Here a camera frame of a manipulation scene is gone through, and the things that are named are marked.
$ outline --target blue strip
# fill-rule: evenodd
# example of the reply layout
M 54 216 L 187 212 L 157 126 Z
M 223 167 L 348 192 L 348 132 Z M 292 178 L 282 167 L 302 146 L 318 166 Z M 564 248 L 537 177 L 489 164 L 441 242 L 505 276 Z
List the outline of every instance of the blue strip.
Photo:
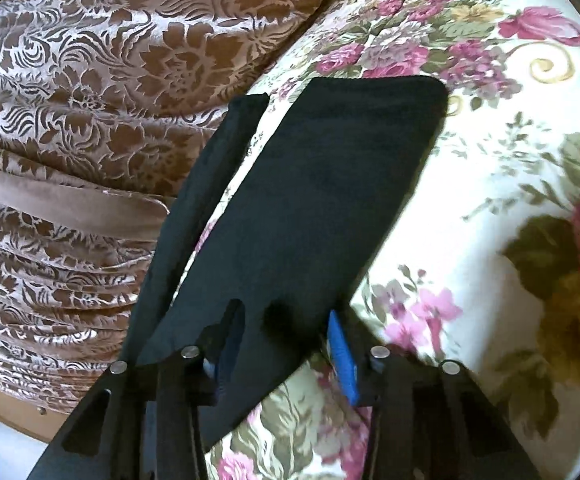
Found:
M 356 384 L 356 364 L 345 340 L 339 316 L 333 310 L 329 314 L 329 322 L 327 324 L 327 352 L 337 374 L 341 391 L 350 404 L 356 406 L 359 401 L 359 391 Z

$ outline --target cushion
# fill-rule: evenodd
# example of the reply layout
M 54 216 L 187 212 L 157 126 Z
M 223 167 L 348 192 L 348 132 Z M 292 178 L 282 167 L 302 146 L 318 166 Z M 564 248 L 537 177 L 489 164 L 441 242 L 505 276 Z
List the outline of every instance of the cushion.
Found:
M 78 225 L 109 226 L 111 197 L 162 219 L 228 100 L 321 1 L 0 2 L 0 175 L 56 184 L 34 198 L 68 218 L 0 192 L 1 391 L 69 412 L 114 359 L 153 237 Z
M 212 221 L 311 78 L 413 74 L 451 90 L 446 124 L 351 307 L 429 364 L 464 362 L 542 478 L 569 478 L 580 469 L 580 16 L 568 0 L 332 0 L 251 88 L 271 102 Z M 335 383 L 320 357 L 306 363 L 215 447 L 218 478 L 359 478 L 367 413 Z

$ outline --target white floral upholstery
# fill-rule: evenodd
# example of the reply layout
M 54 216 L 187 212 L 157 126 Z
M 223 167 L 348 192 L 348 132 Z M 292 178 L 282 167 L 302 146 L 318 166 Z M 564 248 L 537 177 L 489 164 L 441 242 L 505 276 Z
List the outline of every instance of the white floral upholstery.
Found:
M 464 362 L 542 476 L 570 478 L 580 355 L 556 349 L 578 342 L 550 317 L 580 298 L 569 221 L 580 197 L 580 17 L 568 0 L 333 0 L 250 90 L 271 103 L 214 218 L 312 77 L 416 73 L 452 90 L 446 127 L 352 307 L 426 361 Z M 315 358 L 212 451 L 212 474 L 357 479 L 366 415 L 345 406 Z

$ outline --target brown floral pattern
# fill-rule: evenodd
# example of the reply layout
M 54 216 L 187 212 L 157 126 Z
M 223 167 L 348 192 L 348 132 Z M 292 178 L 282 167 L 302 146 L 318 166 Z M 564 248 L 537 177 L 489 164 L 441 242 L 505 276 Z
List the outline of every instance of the brown floral pattern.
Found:
M 2 0 L 0 171 L 167 201 L 320 3 Z M 69 412 L 118 352 L 152 250 L 0 203 L 0 390 Z

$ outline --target metal screw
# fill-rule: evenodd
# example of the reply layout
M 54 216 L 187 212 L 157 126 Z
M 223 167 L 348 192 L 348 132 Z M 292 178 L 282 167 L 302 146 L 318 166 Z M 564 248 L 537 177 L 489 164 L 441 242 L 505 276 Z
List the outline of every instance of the metal screw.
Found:
M 198 346 L 186 346 L 181 351 L 181 357 L 183 359 L 194 359 L 198 357 L 201 351 L 199 350 Z
M 454 361 L 446 361 L 441 365 L 441 370 L 448 375 L 457 375 L 461 371 L 461 367 Z
M 370 355 L 376 359 L 385 359 L 390 357 L 390 350 L 385 346 L 373 346 L 370 349 Z
M 128 369 L 128 364 L 125 361 L 114 361 L 110 365 L 110 372 L 114 375 L 120 375 Z

